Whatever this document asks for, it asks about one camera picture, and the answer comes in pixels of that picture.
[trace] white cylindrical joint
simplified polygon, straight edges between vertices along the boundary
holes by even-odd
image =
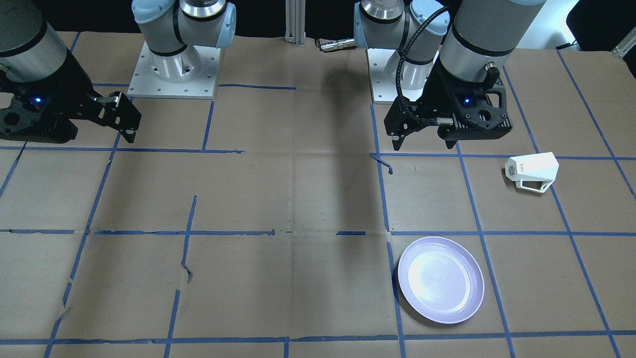
[[[192,17],[214,16],[225,9],[226,0],[179,0],[181,10]]]
[[[369,16],[383,21],[394,20],[404,13],[403,0],[362,0],[361,6]]]
[[[0,66],[11,81],[35,82],[56,72],[66,60],[66,55],[66,45],[51,25],[46,24],[44,36],[33,47],[0,57]]]

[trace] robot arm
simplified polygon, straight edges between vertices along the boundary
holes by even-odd
[[[459,140],[492,140],[509,133],[513,125],[499,68],[544,2],[464,0],[422,96],[415,102],[398,96],[384,119],[394,150],[405,136],[430,125],[439,126],[438,136],[449,149]]]
[[[464,0],[450,28],[450,16],[435,0],[413,0],[406,8],[403,0],[356,3],[355,44],[397,49],[385,70],[397,87],[384,119],[394,150],[407,135],[429,126],[438,126],[449,149],[458,140],[497,139],[510,132],[499,68],[544,2]],[[410,101],[402,87],[424,90]]]
[[[0,139],[66,143],[90,120],[132,143],[141,114],[121,92],[102,97],[31,0],[0,1]]]

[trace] blue tape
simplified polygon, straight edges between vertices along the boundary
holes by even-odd
[[[375,123],[375,108],[371,103],[371,123],[373,124],[373,137],[375,139],[375,154],[380,157],[380,142],[378,139],[378,126]],[[387,195],[384,189],[384,176],[382,175],[382,165],[378,162],[378,179],[380,180],[380,198],[382,199],[382,214],[384,215],[384,227],[389,230],[389,210],[387,209]]]
[[[585,108],[588,110],[588,113],[590,114],[590,118],[592,119],[592,122],[594,122],[594,126],[597,128],[597,131],[600,134],[600,137],[603,139],[603,143],[605,143],[605,146],[607,147],[607,151],[609,152],[609,155],[611,155],[612,158],[614,158],[614,163],[616,164],[616,167],[618,168],[618,171],[621,173],[621,176],[623,177],[623,180],[627,184],[627,187],[630,189],[630,192],[632,193],[632,196],[634,197],[634,199],[636,199],[636,192],[634,192],[634,189],[633,189],[632,185],[630,184],[630,181],[627,179],[627,176],[625,175],[625,172],[623,171],[623,168],[621,167],[621,164],[616,160],[616,156],[614,155],[614,151],[609,146],[609,142],[607,141],[607,138],[605,138],[605,135],[603,134],[603,130],[601,130],[600,125],[598,124],[598,121],[596,120],[596,117],[594,117],[594,113],[592,113],[592,110],[591,110],[590,106],[588,105],[587,100],[583,96],[583,93],[581,92],[581,89],[579,88],[579,85],[576,83],[576,80],[574,79],[574,76],[572,76],[572,73],[570,72],[570,68],[567,67],[567,64],[565,63],[565,60],[563,59],[563,56],[561,56],[561,51],[557,50],[556,54],[558,55],[558,58],[561,60],[561,63],[563,64],[563,67],[565,68],[565,70],[567,72],[567,75],[570,76],[570,79],[572,80],[572,83],[574,84],[574,88],[576,88],[576,92],[579,93],[579,96],[581,97],[581,100],[583,101],[583,104],[585,104]]]
[[[612,348],[614,349],[614,353],[616,354],[616,357],[620,357],[621,354],[618,352],[618,346],[616,345],[616,341],[614,340],[614,336],[612,335],[612,332],[611,332],[611,330],[609,328],[609,323],[607,322],[607,319],[605,317],[605,313],[603,312],[603,308],[600,306],[600,302],[598,301],[598,296],[596,295],[596,292],[594,291],[594,286],[592,285],[592,282],[590,280],[590,276],[588,275],[588,270],[585,268],[585,264],[583,263],[583,258],[581,257],[581,253],[579,252],[579,248],[576,245],[576,240],[574,239],[574,235],[572,234],[572,231],[570,230],[570,224],[568,223],[567,218],[565,217],[565,212],[563,211],[563,206],[561,206],[561,202],[558,199],[557,192],[556,192],[554,186],[551,186],[550,190],[552,191],[552,196],[555,198],[556,207],[558,208],[558,211],[561,214],[561,218],[563,219],[563,223],[565,224],[565,229],[569,232],[570,242],[572,243],[572,248],[574,249],[574,253],[576,254],[576,259],[579,261],[579,265],[581,267],[581,271],[583,271],[583,276],[585,277],[585,282],[588,284],[588,288],[590,290],[590,294],[592,295],[592,298],[594,299],[594,304],[597,307],[598,314],[600,315],[601,321],[603,321],[603,326],[605,327],[605,333],[609,337],[609,341],[612,343]]]
[[[290,342],[347,342],[347,341],[396,341],[398,336],[309,336],[301,338],[290,338]]]
[[[188,272],[188,283],[192,281],[192,271],[186,265],[188,259],[188,247],[190,247],[190,232],[192,230],[192,220],[195,218],[195,210],[197,208],[197,196],[192,199],[192,207],[190,208],[190,215],[188,217],[188,225],[186,226],[186,237],[183,241],[183,259],[181,260],[181,266]]]
[[[206,230],[191,230],[190,235],[208,235],[208,236],[231,236],[231,235],[246,235],[246,236],[273,236],[276,235],[275,230],[270,231],[206,231]],[[185,235],[188,231],[139,231],[139,230],[100,230],[95,231],[94,235]]]
[[[81,340],[76,338],[64,338],[55,340],[53,344],[55,345],[103,345],[103,344],[114,344],[114,345],[147,345],[150,343],[154,344],[165,344],[165,338],[142,338],[139,340]]]
[[[75,35],[75,39],[73,40],[73,44],[71,45],[71,48],[69,49],[69,51],[71,51],[71,53],[73,52],[73,50],[75,50],[75,45],[78,44],[78,40],[80,39],[80,35],[81,35],[81,31],[78,32],[77,35]]]
[[[296,90],[296,87],[242,85],[242,84],[239,84],[239,83],[225,83],[225,84],[219,85],[219,87],[243,87],[243,88],[247,88],[247,89],[283,89],[283,90]]]
[[[530,136],[530,141],[532,142],[532,146],[534,146],[535,152],[539,153],[539,146],[537,145],[537,141],[534,138],[534,134],[530,130],[530,124],[528,124],[528,120],[525,117],[525,112],[521,107],[521,102],[519,102],[519,97],[516,95],[515,86],[513,86],[512,81],[510,80],[510,76],[508,76],[508,71],[506,67],[502,67],[504,69],[504,75],[506,75],[506,80],[508,81],[508,85],[510,86],[510,92],[513,93],[513,97],[515,98],[515,102],[517,103],[517,107],[519,108],[519,113],[521,113],[521,118],[523,119],[523,123],[525,124],[526,130],[528,130],[528,135]]]
[[[22,153],[24,153],[24,148],[26,148],[27,143],[25,142],[24,145],[22,146],[22,149],[20,149],[20,153],[18,153],[18,156],[15,157],[15,160],[13,161],[13,165],[11,165],[11,169],[9,169],[9,173],[7,173],[6,178],[4,179],[4,183],[2,184],[2,187],[0,187],[0,197],[2,197],[2,195],[4,194],[4,191],[6,190],[7,185],[9,185],[9,181],[11,180],[11,177],[13,176],[13,172],[15,171],[15,168],[18,167],[18,162],[20,162],[20,158],[22,157]]]
[[[0,233],[12,234],[49,234],[49,235],[72,235],[75,230],[44,230],[44,229],[0,229]]]
[[[64,308],[66,308],[66,301],[68,301],[69,294],[71,293],[71,286],[73,286],[71,282],[66,283],[66,290],[64,290],[64,296],[62,297],[62,306]]]
[[[0,340],[0,345],[45,345],[49,340]]]
[[[522,332],[511,333],[514,338],[530,337],[578,337],[578,336],[605,336],[605,331],[563,331],[563,332]]]
[[[27,150],[56,150],[72,152],[110,152],[113,149],[108,147],[27,147]]]
[[[51,330],[51,336],[48,339],[48,343],[46,344],[46,350],[44,352],[44,358],[49,358],[51,356],[51,349],[53,349],[53,342],[55,341],[55,336],[57,335],[57,330],[60,328],[60,322],[66,315],[68,310],[66,310],[53,324],[53,329]]]
[[[387,167],[389,169],[389,175],[393,175],[393,167],[391,166],[391,164],[383,161],[382,158],[380,158],[380,156],[377,153],[369,153],[369,156],[371,158],[374,158],[376,161],[378,161],[378,163],[380,163],[383,166]]]
[[[289,337],[285,337],[285,342],[282,347],[283,358],[289,358]]]
[[[392,236],[469,236],[479,235],[479,231],[391,231]],[[636,233],[612,233],[593,231],[482,231],[481,234],[492,235],[569,235],[575,236],[636,236]]]
[[[615,336],[636,336],[636,330],[612,331]],[[605,336],[605,331],[545,331],[515,332],[513,338],[531,337],[580,337]],[[476,340],[489,338],[505,338],[505,333],[463,333],[463,334],[406,334],[406,341],[424,340]],[[208,337],[208,338],[141,338],[136,340],[83,340],[77,338],[61,338],[53,341],[54,345],[101,345],[101,344],[188,344],[188,343],[285,343],[287,342],[338,342],[338,341],[397,341],[396,335],[378,336],[307,336],[301,338],[288,337]],[[0,345],[45,345],[50,339],[0,340]]]
[[[276,235],[276,231],[206,231],[206,230],[193,230],[191,235],[209,235],[209,236],[227,236],[227,235],[246,235],[246,236],[273,236]]]
[[[426,340],[483,340],[488,338],[505,338],[505,333],[464,333],[464,334],[407,334],[407,341]]]
[[[283,343],[285,337],[219,337],[219,338],[173,338],[172,344],[187,343]]]
[[[212,113],[214,112],[214,101],[210,103],[210,112],[207,114],[207,124],[205,125],[205,134],[203,137],[203,145],[201,146],[201,150],[205,150],[207,148],[207,140],[210,135],[210,127],[212,126]]]
[[[245,150],[220,150],[220,149],[159,149],[159,148],[118,148],[118,152],[156,152],[156,153],[209,153],[209,154],[241,154]]]
[[[174,334],[174,325],[177,322],[177,309],[179,308],[179,296],[181,296],[180,290],[174,292],[174,303],[172,304],[172,315],[170,315],[170,327],[168,328],[168,338],[165,343],[165,350],[163,351],[163,358],[170,357],[170,344],[172,343],[172,336]]]
[[[402,314],[399,309],[398,280],[393,260],[393,249],[391,243],[387,242],[387,252],[389,254],[389,268],[391,269],[391,285],[393,286],[393,303],[396,309],[397,320],[397,340],[399,341],[400,356],[406,358],[406,346],[404,345],[404,331],[402,330]]]
[[[95,231],[94,235],[185,235],[185,231],[139,231],[139,230],[100,230]]]
[[[75,255],[75,261],[73,262],[73,268],[71,270],[71,281],[75,280],[75,274],[77,273],[78,267],[80,265],[81,254],[82,254],[82,251],[84,251],[84,245],[86,244],[86,238],[88,237],[88,233],[90,232],[90,226],[91,224],[93,224],[93,218],[95,217],[95,212],[97,211],[97,205],[99,204],[99,199],[102,197],[102,192],[104,192],[104,186],[106,185],[106,178],[108,177],[108,173],[111,170],[111,165],[113,164],[113,159],[115,155],[115,148],[117,148],[120,138],[121,138],[121,134],[117,133],[117,138],[115,138],[115,143],[113,143],[113,149],[108,159],[109,160],[108,164],[106,164],[106,168],[104,169],[104,174],[102,175],[102,181],[99,184],[99,189],[97,189],[97,194],[95,195],[95,200],[93,201],[93,207],[90,210],[88,221],[86,222],[86,229],[84,229],[84,235],[82,235],[81,241],[79,242],[78,252]]]
[[[466,170],[466,163],[464,162],[464,158],[462,157],[462,149],[457,143],[457,153],[459,154],[459,163],[462,166],[462,172],[464,174],[464,181],[466,181],[466,190],[468,191],[468,197],[471,201],[471,207],[473,208],[473,215],[475,219],[475,224],[477,225],[477,230],[479,231],[479,236],[481,240],[481,247],[483,249],[483,255],[486,258],[486,264],[488,266],[488,272],[490,273],[490,280],[492,281],[492,288],[495,291],[495,298],[497,299],[497,306],[499,307],[499,314],[501,315],[501,322],[504,326],[504,332],[506,333],[506,341],[508,342],[508,348],[510,349],[510,357],[515,358],[515,347],[513,346],[512,337],[510,337],[510,329],[508,327],[508,320],[506,319],[506,313],[504,311],[504,305],[501,302],[501,296],[499,295],[499,288],[497,286],[497,280],[495,279],[495,271],[492,269],[492,263],[490,262],[490,254],[488,253],[488,247],[486,245],[486,239],[484,238],[483,231],[481,228],[481,221],[479,219],[479,213],[477,211],[477,205],[475,204],[475,199],[473,196],[473,190],[471,188],[471,183],[468,178],[468,171]]]
[[[636,331],[633,329],[625,329],[619,331],[612,331],[615,336],[636,336]]]
[[[366,231],[338,231],[336,233],[338,236],[364,236],[366,235]]]
[[[130,83],[93,83],[97,87],[128,87]]]

